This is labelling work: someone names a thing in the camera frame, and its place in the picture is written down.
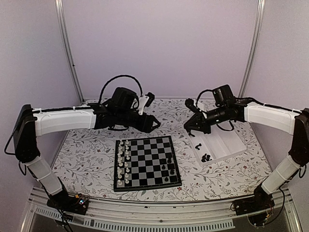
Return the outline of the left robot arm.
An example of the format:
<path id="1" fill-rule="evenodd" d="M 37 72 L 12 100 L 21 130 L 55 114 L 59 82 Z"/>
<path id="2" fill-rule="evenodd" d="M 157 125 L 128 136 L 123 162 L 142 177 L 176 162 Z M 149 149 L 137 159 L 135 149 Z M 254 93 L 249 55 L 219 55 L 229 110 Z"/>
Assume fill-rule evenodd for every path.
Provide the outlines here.
<path id="1" fill-rule="evenodd" d="M 5 151 L 15 156 L 34 175 L 38 182 L 52 196 L 53 202 L 62 210 L 72 205 L 72 200 L 59 178 L 38 149 L 37 138 L 52 133 L 70 130 L 99 130 L 115 126 L 135 128 L 150 133 L 160 127 L 160 122 L 144 109 L 151 105 L 155 96 L 149 92 L 137 94 L 125 87 L 118 87 L 112 97 L 103 103 L 89 103 L 81 106 L 39 109 L 30 104 L 22 106 L 8 142 L 14 144 L 14 151 Z"/>

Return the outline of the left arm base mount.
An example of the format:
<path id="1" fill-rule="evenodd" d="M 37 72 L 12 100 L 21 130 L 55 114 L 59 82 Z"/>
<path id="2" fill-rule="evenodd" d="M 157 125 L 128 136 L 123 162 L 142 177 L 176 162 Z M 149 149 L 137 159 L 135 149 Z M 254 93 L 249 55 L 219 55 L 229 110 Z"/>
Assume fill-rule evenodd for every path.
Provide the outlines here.
<path id="1" fill-rule="evenodd" d="M 86 215 L 89 197 L 83 194 L 70 196 L 65 190 L 55 195 L 48 195 L 47 206 L 79 215 Z"/>

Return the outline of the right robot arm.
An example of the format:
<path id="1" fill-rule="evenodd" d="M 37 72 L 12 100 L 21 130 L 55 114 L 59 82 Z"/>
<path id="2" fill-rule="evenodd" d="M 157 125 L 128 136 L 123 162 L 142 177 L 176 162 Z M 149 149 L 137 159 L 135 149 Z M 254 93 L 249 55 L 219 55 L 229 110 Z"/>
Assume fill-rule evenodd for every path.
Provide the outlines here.
<path id="1" fill-rule="evenodd" d="M 290 179 L 290 170 L 282 167 L 286 162 L 298 174 L 298 162 L 309 159 L 309 134 L 296 128 L 299 113 L 293 112 L 308 106 L 307 90 L 262 84 L 249 87 L 246 96 L 256 102 L 243 108 L 240 122 L 235 123 L 246 150 L 221 161 L 198 161 L 197 168 L 186 171 L 190 180 L 185 189 L 196 196 L 230 198 L 252 194 L 258 185 L 277 189 L 276 174 L 294 198 L 308 198 L 309 178 Z"/>

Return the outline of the black and grey chessboard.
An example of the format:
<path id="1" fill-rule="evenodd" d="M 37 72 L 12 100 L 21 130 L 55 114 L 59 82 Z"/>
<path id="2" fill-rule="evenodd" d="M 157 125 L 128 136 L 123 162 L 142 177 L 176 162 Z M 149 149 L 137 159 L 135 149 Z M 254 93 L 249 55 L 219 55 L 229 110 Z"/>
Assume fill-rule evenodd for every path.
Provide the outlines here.
<path id="1" fill-rule="evenodd" d="M 160 159 L 168 160 L 172 157 L 172 163 L 166 163 L 166 170 L 162 170 Z M 129 140 L 117 140 L 115 142 L 115 164 L 113 190 L 115 192 L 141 191 L 180 187 L 181 175 L 176 160 L 175 150 L 171 136 L 152 138 L 139 138 Z"/>

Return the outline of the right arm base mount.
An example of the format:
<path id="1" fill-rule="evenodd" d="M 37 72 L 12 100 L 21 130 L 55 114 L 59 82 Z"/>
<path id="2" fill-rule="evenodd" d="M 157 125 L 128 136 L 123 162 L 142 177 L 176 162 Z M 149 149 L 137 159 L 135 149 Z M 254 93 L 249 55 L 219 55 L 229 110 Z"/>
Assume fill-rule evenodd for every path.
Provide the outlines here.
<path id="1" fill-rule="evenodd" d="M 257 193 L 252 197 L 234 200 L 231 210 L 235 211 L 237 216 L 249 214 L 248 221 L 255 227 L 261 227 L 265 226 L 273 215 L 274 206 L 272 194 Z"/>

